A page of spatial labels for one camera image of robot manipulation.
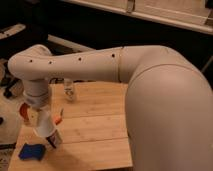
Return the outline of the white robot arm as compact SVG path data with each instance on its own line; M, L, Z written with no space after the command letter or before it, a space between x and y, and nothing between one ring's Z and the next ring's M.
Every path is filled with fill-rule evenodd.
M40 137L57 134L47 109L50 78L126 83L134 171L213 171L213 89L172 48L124 46L54 56L37 44L10 57L8 69L38 114L34 130Z

